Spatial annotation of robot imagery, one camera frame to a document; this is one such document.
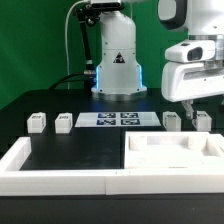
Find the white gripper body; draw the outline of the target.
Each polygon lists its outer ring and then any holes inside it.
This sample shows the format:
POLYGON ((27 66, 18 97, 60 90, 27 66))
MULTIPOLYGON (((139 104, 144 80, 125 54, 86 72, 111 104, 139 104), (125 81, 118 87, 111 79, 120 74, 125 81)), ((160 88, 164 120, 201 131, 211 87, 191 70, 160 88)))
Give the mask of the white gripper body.
POLYGON ((161 92, 171 102, 224 94, 224 68, 206 69, 203 62, 168 62, 163 69, 161 92))

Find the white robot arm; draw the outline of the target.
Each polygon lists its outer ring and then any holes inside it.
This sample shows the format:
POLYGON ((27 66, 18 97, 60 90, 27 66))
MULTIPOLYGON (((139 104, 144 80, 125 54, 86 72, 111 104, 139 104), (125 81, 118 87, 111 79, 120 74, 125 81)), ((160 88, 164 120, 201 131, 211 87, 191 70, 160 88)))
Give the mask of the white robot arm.
MULTIPOLYGON (((102 59, 92 89, 96 97, 116 99, 146 91, 135 56, 135 23, 119 9, 126 1, 90 1, 101 20, 102 59)), ((166 29, 188 33, 165 51, 162 96, 190 103, 224 94, 224 0, 158 0, 157 16, 166 29)))

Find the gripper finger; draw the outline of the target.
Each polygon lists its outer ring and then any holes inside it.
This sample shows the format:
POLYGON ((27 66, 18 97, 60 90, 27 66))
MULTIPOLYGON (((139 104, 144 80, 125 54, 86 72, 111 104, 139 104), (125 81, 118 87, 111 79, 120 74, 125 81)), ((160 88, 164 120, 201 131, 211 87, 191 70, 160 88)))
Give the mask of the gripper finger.
POLYGON ((184 107, 184 109, 186 111, 186 117, 188 119, 192 119, 193 118, 194 109, 192 107, 192 104, 193 104, 192 100, 184 100, 184 101, 182 101, 182 106, 184 107))

